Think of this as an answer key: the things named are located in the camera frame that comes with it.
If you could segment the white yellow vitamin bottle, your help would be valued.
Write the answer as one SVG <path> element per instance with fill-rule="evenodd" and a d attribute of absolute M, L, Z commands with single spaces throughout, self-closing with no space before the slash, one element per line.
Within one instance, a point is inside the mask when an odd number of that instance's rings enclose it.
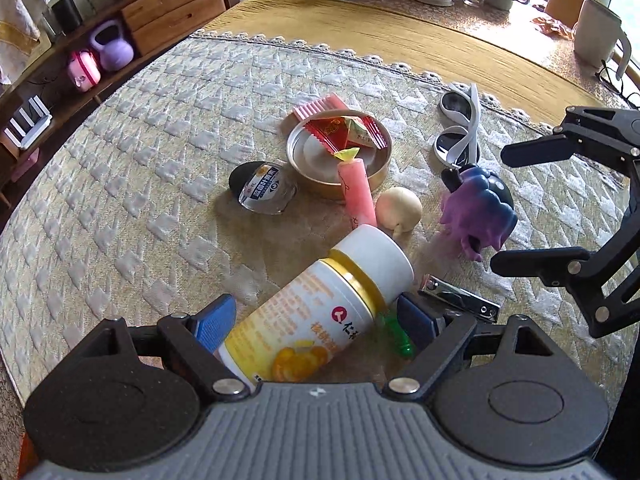
<path fill-rule="evenodd" d="M 216 357 L 251 389 L 303 382 L 367 333 L 413 280 L 392 238 L 360 226 L 236 324 Z"/>

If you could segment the beige gourd ornament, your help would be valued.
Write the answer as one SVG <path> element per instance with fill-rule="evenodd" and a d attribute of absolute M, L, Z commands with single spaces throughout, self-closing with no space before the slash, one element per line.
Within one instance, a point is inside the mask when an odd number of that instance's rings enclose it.
<path fill-rule="evenodd" d="M 390 231 L 392 237 L 412 231 L 421 221 L 423 207 L 420 198 L 408 188 L 395 186 L 378 196 L 375 203 L 378 225 Z"/>

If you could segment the purple blue toy figure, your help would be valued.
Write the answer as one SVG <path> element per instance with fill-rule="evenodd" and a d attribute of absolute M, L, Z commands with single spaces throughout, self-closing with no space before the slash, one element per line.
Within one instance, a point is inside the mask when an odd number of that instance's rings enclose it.
<path fill-rule="evenodd" d="M 446 168 L 440 178 L 448 190 L 440 203 L 445 232 L 472 261 L 482 260 L 484 248 L 498 252 L 518 223 L 508 186 L 494 172 L 471 164 Z"/>

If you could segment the pink tube yellow tip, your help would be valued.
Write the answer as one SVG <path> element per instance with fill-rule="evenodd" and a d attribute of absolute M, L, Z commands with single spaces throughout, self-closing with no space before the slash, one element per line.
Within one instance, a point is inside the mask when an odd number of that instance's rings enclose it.
<path fill-rule="evenodd" d="M 366 166 L 358 157 L 359 148 L 345 148 L 334 153 L 346 211 L 353 229 L 377 226 Z"/>

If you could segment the clear eye-drop bottle black cap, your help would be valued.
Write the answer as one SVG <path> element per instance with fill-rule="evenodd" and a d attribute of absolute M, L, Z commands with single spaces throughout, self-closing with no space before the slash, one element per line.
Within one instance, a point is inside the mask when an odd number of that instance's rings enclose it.
<path fill-rule="evenodd" d="M 228 185 L 233 197 L 256 214 L 282 214 L 297 192 L 290 172 L 275 162 L 244 162 L 232 170 Z"/>

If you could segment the red candy wrapper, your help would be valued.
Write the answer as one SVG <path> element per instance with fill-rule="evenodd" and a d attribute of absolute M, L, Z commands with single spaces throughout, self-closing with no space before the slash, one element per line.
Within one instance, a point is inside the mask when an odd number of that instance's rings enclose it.
<path fill-rule="evenodd" d="M 352 148 L 385 150 L 386 137 L 371 116 L 336 116 L 309 119 L 304 128 L 331 154 Z"/>

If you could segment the green small screwdriver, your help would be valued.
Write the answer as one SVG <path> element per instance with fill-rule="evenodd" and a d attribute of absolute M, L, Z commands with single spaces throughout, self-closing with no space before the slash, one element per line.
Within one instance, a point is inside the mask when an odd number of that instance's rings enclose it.
<path fill-rule="evenodd" d="M 393 310 L 378 316 L 378 326 L 381 327 L 382 332 L 390 342 L 390 348 L 401 359 L 411 360 L 414 357 L 416 348 L 414 348 L 411 339 L 400 326 L 397 315 Z"/>

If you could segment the silver nail clipper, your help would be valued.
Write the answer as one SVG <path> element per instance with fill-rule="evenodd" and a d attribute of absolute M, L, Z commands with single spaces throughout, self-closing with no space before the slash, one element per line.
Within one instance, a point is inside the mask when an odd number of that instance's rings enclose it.
<path fill-rule="evenodd" d="M 484 322 L 492 324 L 498 322 L 501 309 L 498 304 L 445 282 L 432 274 L 424 275 L 419 292 L 423 296 L 437 298 L 448 304 L 450 308 L 469 312 Z"/>

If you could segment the white mug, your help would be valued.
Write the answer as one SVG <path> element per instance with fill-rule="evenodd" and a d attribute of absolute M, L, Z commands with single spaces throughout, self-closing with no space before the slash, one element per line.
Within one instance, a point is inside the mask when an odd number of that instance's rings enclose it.
<path fill-rule="evenodd" d="M 622 19 L 598 0 L 584 0 L 574 27 L 574 51 L 584 62 L 600 67 L 609 60 L 616 44 L 622 45 L 622 59 L 615 78 L 621 80 L 631 59 L 631 43 L 622 29 Z"/>

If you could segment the yellow tablecloth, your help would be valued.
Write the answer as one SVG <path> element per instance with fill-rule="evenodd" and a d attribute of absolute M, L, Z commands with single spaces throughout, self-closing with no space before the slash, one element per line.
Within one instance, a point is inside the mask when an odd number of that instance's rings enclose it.
<path fill-rule="evenodd" d="M 205 25 L 208 32 L 304 40 L 404 62 L 416 73 L 475 82 L 501 105 L 558 124 L 570 105 L 601 102 L 574 82 L 464 32 L 406 14 L 340 0 L 244 0 Z"/>

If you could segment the white wifi router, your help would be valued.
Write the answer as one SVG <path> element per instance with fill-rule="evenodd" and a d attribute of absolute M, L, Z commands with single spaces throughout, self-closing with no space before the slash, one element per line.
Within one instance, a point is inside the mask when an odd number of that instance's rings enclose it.
<path fill-rule="evenodd" d="M 52 122 L 50 110 L 40 96 L 31 96 L 10 117 L 3 133 L 19 150 L 28 150 L 49 128 Z"/>

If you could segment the pink small case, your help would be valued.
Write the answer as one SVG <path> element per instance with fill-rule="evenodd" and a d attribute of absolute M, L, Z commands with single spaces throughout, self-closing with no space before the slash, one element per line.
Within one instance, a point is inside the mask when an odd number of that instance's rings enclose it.
<path fill-rule="evenodd" d="M 70 52 L 67 76 L 79 92 L 87 92 L 101 80 L 99 64 L 90 50 Z"/>

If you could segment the purple kettlebell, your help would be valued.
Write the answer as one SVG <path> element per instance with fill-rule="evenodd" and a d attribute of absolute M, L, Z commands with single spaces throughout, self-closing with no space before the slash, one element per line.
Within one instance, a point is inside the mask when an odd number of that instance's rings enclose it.
<path fill-rule="evenodd" d="M 99 42 L 99 34 L 110 28 L 116 29 L 115 38 L 107 42 Z M 125 39 L 122 23 L 119 20 L 108 20 L 98 26 L 91 33 L 89 44 L 99 53 L 100 65 L 108 72 L 117 72 L 134 59 L 134 48 Z"/>

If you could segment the wooden tv cabinet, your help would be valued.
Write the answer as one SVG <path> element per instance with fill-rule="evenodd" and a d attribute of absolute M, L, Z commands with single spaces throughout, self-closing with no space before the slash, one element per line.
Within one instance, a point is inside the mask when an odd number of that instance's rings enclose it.
<path fill-rule="evenodd" d="M 26 77 L 1 98 L 1 211 L 12 210 L 25 179 L 42 168 L 70 135 L 70 126 L 89 107 L 99 105 L 107 92 L 116 89 L 195 29 L 229 9 L 229 0 L 119 0 L 89 18 L 70 35 L 62 38 L 26 70 Z M 91 33 L 108 20 L 122 23 L 125 39 L 134 48 L 134 59 L 117 72 L 100 65 L 99 53 L 89 44 Z M 115 38 L 116 29 L 99 34 L 99 42 Z M 87 92 L 79 92 L 67 76 L 70 52 L 90 50 L 101 73 L 100 82 Z M 10 117 L 31 96 L 40 96 L 50 110 L 52 122 L 40 138 L 25 151 L 12 145 L 3 128 Z"/>

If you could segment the black cylindrical speaker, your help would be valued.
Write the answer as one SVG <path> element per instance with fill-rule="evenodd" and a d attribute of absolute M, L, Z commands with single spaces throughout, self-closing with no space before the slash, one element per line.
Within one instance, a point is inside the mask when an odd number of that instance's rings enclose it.
<path fill-rule="evenodd" d="M 65 36 L 70 35 L 84 24 L 74 0 L 58 0 L 52 4 L 51 11 Z"/>

